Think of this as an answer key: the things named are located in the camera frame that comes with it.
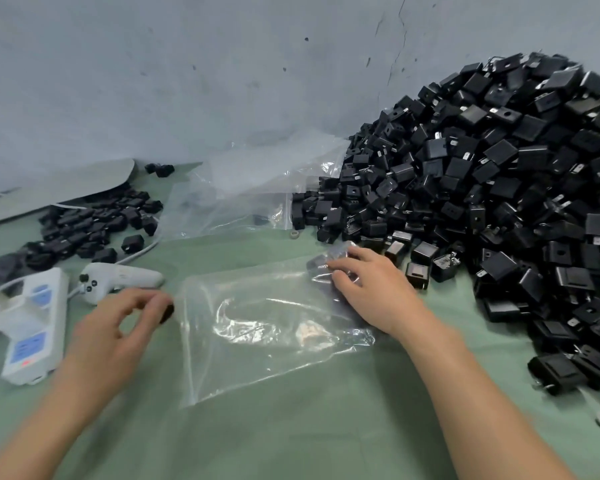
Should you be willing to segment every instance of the forearm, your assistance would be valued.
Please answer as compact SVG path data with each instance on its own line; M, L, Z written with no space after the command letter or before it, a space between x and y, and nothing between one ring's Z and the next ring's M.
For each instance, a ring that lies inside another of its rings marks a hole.
M575 480L488 377L459 332L433 314L425 318L404 321L398 339L429 391L459 478Z
M0 480L51 479L84 427L60 394L50 393L0 452Z

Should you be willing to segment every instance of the right hand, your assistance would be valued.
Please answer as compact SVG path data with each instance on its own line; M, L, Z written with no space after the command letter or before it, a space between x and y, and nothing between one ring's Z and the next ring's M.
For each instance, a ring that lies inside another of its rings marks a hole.
M328 262L333 283L366 322L398 338L400 325L432 313L404 273L389 259L370 249L352 246L349 256ZM360 278L353 283L344 271Z

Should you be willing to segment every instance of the left hand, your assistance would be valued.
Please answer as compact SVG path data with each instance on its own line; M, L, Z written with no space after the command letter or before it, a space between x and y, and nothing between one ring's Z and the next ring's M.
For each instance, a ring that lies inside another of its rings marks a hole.
M78 323L51 395L86 426L129 382L173 298L160 290L128 288L105 297ZM142 314L126 336L118 328L135 309Z

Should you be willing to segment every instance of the finger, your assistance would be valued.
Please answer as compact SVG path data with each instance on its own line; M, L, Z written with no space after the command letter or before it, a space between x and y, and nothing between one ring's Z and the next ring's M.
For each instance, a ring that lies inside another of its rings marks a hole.
M351 271L352 273L356 273L360 275L363 273L365 263L353 258L340 258L335 261L329 261L327 266L331 269L341 269L343 271Z
M170 306L173 307L173 298L167 293L160 292L151 298L144 306L136 326L125 339L127 346L136 352L144 351Z
M100 320L119 326L126 316L136 309L142 309L160 290L144 290L140 288L125 288L118 294L108 295L92 313Z
M359 246L352 246L347 250L350 256L361 259L362 261L375 261L380 257L380 254L368 248L360 248Z
M348 275L339 269L333 272L331 275L333 284L336 288L344 295L344 297L350 301L355 293L360 292L360 287L351 281Z

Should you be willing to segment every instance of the pile of black power adapters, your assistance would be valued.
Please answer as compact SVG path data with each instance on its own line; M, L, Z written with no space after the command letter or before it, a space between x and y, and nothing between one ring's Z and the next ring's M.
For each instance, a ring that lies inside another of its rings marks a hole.
M133 189L128 182L112 190L90 196L86 209L65 209L51 206L40 218L42 240L24 245L25 264L34 271L45 271L59 260L74 254L93 262L115 263L118 252L106 248L113 232L128 226L152 236L158 228L152 216L162 210L159 200L149 193ZM136 234L122 243L126 254L144 248L144 237Z
M600 75L562 55L467 65L364 124L296 229L384 252L424 289L464 265L490 322L522 322L553 395L600 388Z

